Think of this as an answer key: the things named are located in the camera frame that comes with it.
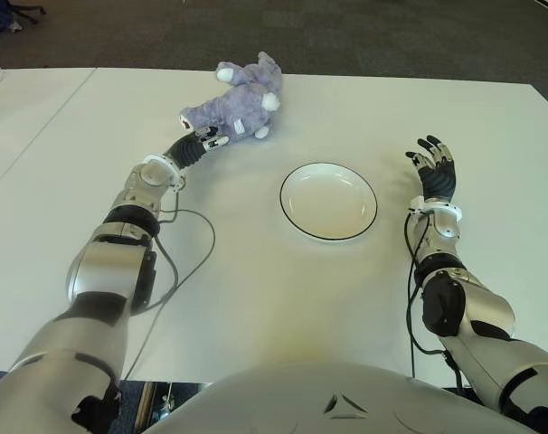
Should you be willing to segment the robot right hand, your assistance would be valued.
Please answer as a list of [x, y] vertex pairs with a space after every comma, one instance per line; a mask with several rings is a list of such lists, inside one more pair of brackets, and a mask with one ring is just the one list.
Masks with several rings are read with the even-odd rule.
[[455, 162], [449, 148], [437, 137], [427, 135], [417, 140], [429, 155], [408, 151], [421, 182], [425, 200], [441, 200], [450, 203], [456, 190]]

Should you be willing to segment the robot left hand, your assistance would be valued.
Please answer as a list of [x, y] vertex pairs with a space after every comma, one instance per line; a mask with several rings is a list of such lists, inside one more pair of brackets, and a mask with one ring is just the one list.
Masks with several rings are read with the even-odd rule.
[[165, 152], [179, 169], [196, 164], [203, 155], [226, 145], [230, 139], [217, 127], [202, 127], [181, 137]]

